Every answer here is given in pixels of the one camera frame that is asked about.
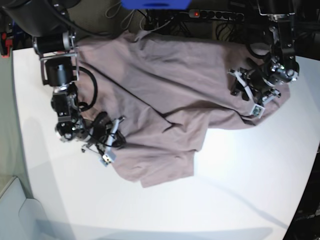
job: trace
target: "wrinkled fabric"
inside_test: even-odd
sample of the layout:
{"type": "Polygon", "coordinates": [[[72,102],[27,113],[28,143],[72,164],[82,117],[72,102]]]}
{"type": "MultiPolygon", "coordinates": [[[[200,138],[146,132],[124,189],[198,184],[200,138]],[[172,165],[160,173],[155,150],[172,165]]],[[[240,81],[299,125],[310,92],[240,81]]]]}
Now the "wrinkled fabric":
{"type": "MultiPolygon", "coordinates": [[[[235,78],[227,71],[248,69],[245,59],[251,57],[239,44],[141,31],[114,40],[85,39],[79,53],[94,67],[81,64],[98,83],[97,102],[83,116],[93,120],[106,111],[111,119],[126,117],[119,129],[127,144],[112,149],[112,166],[143,187],[192,176],[194,153],[201,150],[208,128],[256,126],[290,96],[287,85],[279,86],[281,98],[267,104],[262,118],[250,116],[254,103],[230,94],[235,78]]],[[[89,103],[90,78],[81,72],[77,86],[79,99],[89,103]]]]}

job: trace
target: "wire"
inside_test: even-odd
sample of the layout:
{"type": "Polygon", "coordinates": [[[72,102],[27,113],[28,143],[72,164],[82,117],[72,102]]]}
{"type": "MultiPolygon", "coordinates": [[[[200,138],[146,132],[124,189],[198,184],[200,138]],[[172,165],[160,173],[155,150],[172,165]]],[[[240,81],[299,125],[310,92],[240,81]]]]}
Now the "wire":
{"type": "Polygon", "coordinates": [[[232,29],[228,26],[229,31],[226,31],[221,37],[222,41],[227,41],[227,39],[230,37],[230,34],[232,33],[232,29]]]}
{"type": "Polygon", "coordinates": [[[89,150],[90,152],[93,152],[93,153],[98,154],[99,156],[101,156],[101,154],[99,152],[92,150],[90,147],[85,146],[85,150],[89,150]]]}
{"type": "MultiPolygon", "coordinates": [[[[113,19],[120,11],[121,9],[121,1],[117,2],[116,4],[110,6],[104,13],[105,17],[107,19],[113,19]],[[115,9],[114,14],[109,15],[110,11],[112,11],[113,9],[115,9]]],[[[132,22],[132,19],[134,18],[134,15],[136,14],[136,10],[132,10],[130,11],[130,13],[121,21],[120,23],[120,28],[122,30],[127,30],[132,22]]]]}
{"type": "Polygon", "coordinates": [[[60,21],[64,22],[66,25],[68,25],[69,27],[74,28],[75,30],[78,30],[80,32],[86,33],[90,36],[93,37],[104,37],[104,38],[113,38],[112,34],[107,32],[107,33],[94,33],[92,31],[88,31],[84,28],[82,28],[81,26],[77,25],[76,23],[74,23],[73,21],[67,19],[66,17],[64,17],[63,15],[60,14],[60,12],[58,12],[55,7],[53,5],[50,4],[49,0],[44,0],[44,4],[47,5],[48,9],[50,10],[50,12],[57,17],[60,21]]]}
{"type": "Polygon", "coordinates": [[[237,28],[236,27],[236,23],[234,23],[229,35],[225,38],[225,41],[229,41],[229,42],[232,41],[232,37],[231,36],[233,36],[234,32],[236,31],[236,28],[237,28]]]}
{"type": "Polygon", "coordinates": [[[107,144],[103,143],[102,141],[96,139],[96,138],[89,132],[88,129],[84,128],[84,130],[85,130],[86,133],[87,133],[93,140],[95,140],[97,143],[99,143],[99,144],[101,144],[101,145],[103,145],[103,146],[105,146],[105,147],[112,148],[112,145],[111,145],[111,146],[110,146],[110,145],[107,145],[107,144]]]}
{"type": "Polygon", "coordinates": [[[180,11],[179,14],[188,14],[189,15],[189,12],[186,12],[186,11],[180,11]]]}
{"type": "Polygon", "coordinates": [[[181,32],[183,32],[184,36],[189,37],[188,31],[185,29],[185,27],[182,25],[182,23],[180,21],[179,21],[178,25],[180,27],[181,32]]]}
{"type": "Polygon", "coordinates": [[[125,91],[126,93],[130,94],[131,96],[133,96],[135,99],[138,99],[139,101],[141,101],[142,103],[146,104],[147,106],[149,106],[150,108],[152,108],[157,114],[159,114],[160,116],[163,116],[163,114],[159,111],[157,111],[156,109],[154,109],[150,104],[148,104],[147,102],[145,102],[143,99],[139,98],[138,96],[134,95],[132,92],[130,92],[129,90],[127,90],[125,87],[123,87],[122,85],[120,85],[119,83],[117,83],[115,80],[113,80],[111,77],[109,77],[108,75],[106,75],[105,73],[103,73],[102,71],[100,71],[99,69],[97,69],[96,67],[92,66],[91,64],[85,62],[85,61],[81,61],[81,63],[83,65],[86,65],[87,67],[91,68],[92,70],[94,70],[95,72],[97,72],[98,74],[100,74],[101,76],[103,76],[104,78],[108,79],[111,83],[113,83],[114,85],[116,85],[117,87],[119,87],[120,89],[122,89],[123,91],[125,91]]]}
{"type": "Polygon", "coordinates": [[[215,28],[215,37],[217,40],[220,40],[220,34],[226,27],[228,26],[228,22],[219,23],[215,28]]]}
{"type": "Polygon", "coordinates": [[[256,64],[251,58],[246,58],[246,63],[254,70],[256,70],[260,76],[266,80],[269,79],[269,77],[260,69],[259,65],[256,64]]]}
{"type": "Polygon", "coordinates": [[[138,11],[140,14],[142,14],[147,21],[149,21],[149,18],[147,17],[147,15],[145,15],[145,14],[144,14],[142,11],[140,11],[139,9],[138,9],[137,11],[138,11]]]}
{"type": "Polygon", "coordinates": [[[191,31],[189,30],[189,28],[187,27],[186,23],[184,21],[181,22],[181,24],[184,26],[184,28],[186,29],[189,37],[193,38],[193,35],[191,33],[191,31]]]}
{"type": "MultiPolygon", "coordinates": [[[[140,23],[139,23],[139,27],[141,30],[144,30],[143,27],[141,26],[143,20],[145,19],[145,17],[141,18],[140,20],[140,23]]],[[[174,19],[174,17],[172,17],[169,21],[167,21],[165,24],[163,24],[162,26],[158,27],[158,28],[155,28],[155,29],[152,29],[152,30],[149,30],[148,32],[154,32],[154,31],[158,31],[162,28],[164,28],[165,26],[167,26],[169,23],[171,23],[171,21],[174,19]]]]}
{"type": "Polygon", "coordinates": [[[87,74],[91,78],[92,83],[93,83],[93,97],[92,97],[91,103],[89,105],[86,102],[79,103],[80,111],[85,112],[85,111],[88,111],[89,109],[91,109],[96,104],[97,97],[98,97],[98,84],[97,84],[97,80],[96,80],[95,76],[88,69],[80,66],[79,71],[87,74]]]}
{"type": "Polygon", "coordinates": [[[239,30],[239,24],[234,23],[234,31],[230,34],[229,42],[236,42],[243,44],[244,40],[242,38],[242,30],[239,30]]]}

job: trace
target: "black cable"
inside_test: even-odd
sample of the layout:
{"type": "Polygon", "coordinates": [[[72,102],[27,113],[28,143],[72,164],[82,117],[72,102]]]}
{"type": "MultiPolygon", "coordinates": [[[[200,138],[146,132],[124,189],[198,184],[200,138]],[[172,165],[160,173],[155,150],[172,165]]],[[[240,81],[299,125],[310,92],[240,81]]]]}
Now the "black cable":
{"type": "Polygon", "coordinates": [[[94,70],[95,72],[97,72],[98,74],[100,74],[101,76],[103,76],[104,78],[108,79],[111,83],[113,83],[114,85],[116,85],[117,87],[119,87],[120,89],[122,89],[123,91],[125,91],[126,93],[130,94],[132,97],[134,97],[135,99],[138,99],[139,101],[141,101],[142,103],[144,103],[145,105],[149,106],[151,109],[153,109],[159,116],[163,117],[163,114],[159,111],[157,111],[156,109],[154,109],[150,104],[146,103],[145,101],[143,101],[141,98],[139,98],[138,96],[134,95],[132,92],[130,92],[129,90],[127,90],[126,88],[124,88],[123,86],[121,86],[119,83],[117,83],[115,80],[113,80],[111,77],[109,77],[108,75],[106,75],[105,73],[103,73],[102,71],[100,71],[99,69],[97,69],[96,67],[92,66],[91,64],[81,61],[82,64],[88,66],[89,68],[91,68],[92,70],[94,70]]]}
{"type": "Polygon", "coordinates": [[[105,155],[104,151],[102,151],[97,144],[95,145],[95,147],[101,156],[105,155]]]}
{"type": "Polygon", "coordinates": [[[236,31],[236,23],[234,22],[233,23],[233,26],[232,26],[232,29],[231,29],[231,32],[229,33],[229,35],[227,36],[227,38],[225,40],[228,40],[229,42],[232,42],[233,40],[233,34],[234,32],[236,31]]]}
{"type": "MultiPolygon", "coordinates": [[[[174,17],[171,23],[172,23],[172,24],[169,24],[169,28],[168,28],[168,34],[169,34],[169,35],[171,34],[171,32],[173,32],[173,31],[176,30],[176,28],[179,26],[180,21],[179,21],[178,18],[174,17]]],[[[181,29],[181,27],[180,27],[179,30],[173,32],[172,34],[175,36],[175,35],[177,35],[178,33],[180,33],[181,31],[182,31],[182,29],[181,29]]]]}
{"type": "Polygon", "coordinates": [[[215,28],[215,37],[217,40],[220,40],[220,34],[224,29],[226,29],[228,26],[228,22],[219,23],[215,28]]]}
{"type": "Polygon", "coordinates": [[[99,123],[101,123],[102,120],[104,120],[104,119],[106,119],[106,118],[108,118],[108,120],[110,121],[110,118],[109,118],[107,112],[105,112],[105,111],[100,112],[100,113],[95,117],[95,119],[93,120],[93,122],[90,124],[90,126],[89,126],[88,128],[91,129],[91,128],[95,127],[96,125],[98,125],[99,123]]]}
{"type": "Polygon", "coordinates": [[[232,28],[230,28],[230,27],[228,27],[229,28],[229,31],[227,31],[225,34],[223,34],[223,36],[221,37],[221,40],[222,41],[227,41],[229,38],[230,38],[230,35],[232,34],[232,32],[233,32],[233,30],[234,30],[234,28],[232,27],[232,28]]]}
{"type": "Polygon", "coordinates": [[[189,36],[191,38],[193,38],[193,34],[191,33],[191,31],[189,30],[189,28],[187,27],[186,23],[184,21],[181,22],[182,25],[185,27],[186,31],[188,32],[189,36]]]}
{"type": "Polygon", "coordinates": [[[95,140],[97,143],[99,143],[99,144],[101,144],[101,145],[103,145],[103,146],[106,146],[106,147],[110,147],[110,148],[113,147],[113,146],[107,145],[107,144],[103,143],[102,141],[96,139],[96,138],[89,132],[89,130],[88,130],[87,128],[84,128],[84,130],[85,130],[86,133],[87,133],[93,140],[95,140]]]}
{"type": "Polygon", "coordinates": [[[140,10],[137,10],[139,13],[141,13],[144,17],[145,17],[145,19],[149,22],[149,18],[147,17],[147,15],[145,15],[142,11],[140,11],[140,10]]]}
{"type": "Polygon", "coordinates": [[[260,76],[261,76],[262,78],[264,78],[264,79],[266,79],[266,80],[269,79],[269,77],[260,69],[259,65],[256,64],[251,58],[248,57],[248,58],[246,59],[246,63],[247,63],[251,68],[253,68],[254,70],[256,70],[256,71],[260,74],[260,76]]]}
{"type": "Polygon", "coordinates": [[[96,80],[95,76],[88,69],[80,66],[79,67],[79,71],[84,72],[85,74],[87,74],[90,77],[90,79],[92,80],[92,83],[93,83],[93,97],[92,97],[91,103],[88,105],[86,102],[79,102],[80,111],[81,112],[85,112],[85,111],[88,111],[89,109],[91,109],[96,104],[97,97],[98,97],[98,84],[97,84],[97,80],[96,80]]]}
{"type": "Polygon", "coordinates": [[[178,24],[179,24],[179,27],[180,27],[180,29],[182,30],[184,36],[185,36],[185,37],[190,37],[188,31],[184,28],[184,26],[182,25],[182,23],[179,21],[178,24]]]}
{"type": "Polygon", "coordinates": [[[240,43],[243,44],[245,41],[242,38],[242,31],[241,29],[238,28],[239,27],[239,23],[235,24],[235,28],[234,31],[232,33],[232,36],[230,37],[230,42],[236,42],[236,43],[240,43]]]}
{"type": "Polygon", "coordinates": [[[107,37],[107,38],[113,38],[112,34],[107,32],[107,33],[94,33],[92,31],[88,31],[84,28],[82,28],[81,26],[75,24],[74,22],[70,21],[69,19],[67,19],[66,17],[64,17],[63,15],[60,14],[60,12],[58,12],[55,7],[53,5],[50,4],[49,0],[43,0],[44,3],[47,5],[48,9],[50,10],[50,12],[56,16],[60,21],[64,22],[66,25],[68,25],[69,27],[72,27],[76,30],[79,30],[83,33],[86,33],[90,36],[93,37],[107,37]]]}

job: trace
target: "white table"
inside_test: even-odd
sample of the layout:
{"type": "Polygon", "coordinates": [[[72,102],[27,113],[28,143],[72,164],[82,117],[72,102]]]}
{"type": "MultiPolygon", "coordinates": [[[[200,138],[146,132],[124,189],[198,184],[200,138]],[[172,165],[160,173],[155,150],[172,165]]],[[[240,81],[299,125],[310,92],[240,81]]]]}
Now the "white table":
{"type": "Polygon", "coordinates": [[[103,167],[93,153],[81,153],[82,143],[57,139],[52,89],[42,86],[38,57],[33,49],[17,50],[13,57],[30,183],[58,238],[284,237],[319,146],[320,99],[312,96],[320,88],[319,62],[298,58],[301,74],[290,86],[290,100],[263,124],[208,130],[194,177],[142,188],[103,167]]]}

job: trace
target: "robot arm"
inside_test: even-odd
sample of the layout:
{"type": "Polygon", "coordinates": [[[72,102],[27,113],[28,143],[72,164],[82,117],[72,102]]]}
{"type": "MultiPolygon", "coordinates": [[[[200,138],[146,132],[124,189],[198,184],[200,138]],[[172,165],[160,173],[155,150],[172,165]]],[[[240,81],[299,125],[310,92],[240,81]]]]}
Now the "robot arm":
{"type": "Polygon", "coordinates": [[[102,163],[112,163],[115,155],[111,147],[120,147],[125,143],[118,130],[124,117],[112,121],[106,112],[98,114],[94,121],[82,117],[81,113],[95,104],[98,85],[90,71],[79,67],[75,31],[59,18],[60,15],[65,18],[67,11],[59,4],[52,5],[49,0],[0,0],[0,5],[32,36],[33,48],[41,63],[42,84],[53,89],[51,106],[57,114],[55,131],[60,140],[85,142],[83,152],[95,145],[102,163]],[[90,104],[78,101],[75,82],[79,80],[79,72],[87,74],[92,80],[94,94],[90,104]]]}
{"type": "MultiPolygon", "coordinates": [[[[236,77],[231,94],[242,93],[246,101],[252,100],[255,105],[251,114],[261,117],[265,105],[274,98],[281,96],[276,88],[297,80],[299,65],[296,62],[294,49],[294,14],[291,0],[257,0],[259,13],[267,16],[269,32],[272,39],[270,51],[263,56],[263,64],[258,66],[252,59],[247,63],[250,70],[240,68],[230,70],[229,74],[236,77]]],[[[248,46],[254,57],[257,55],[248,46]]]]}

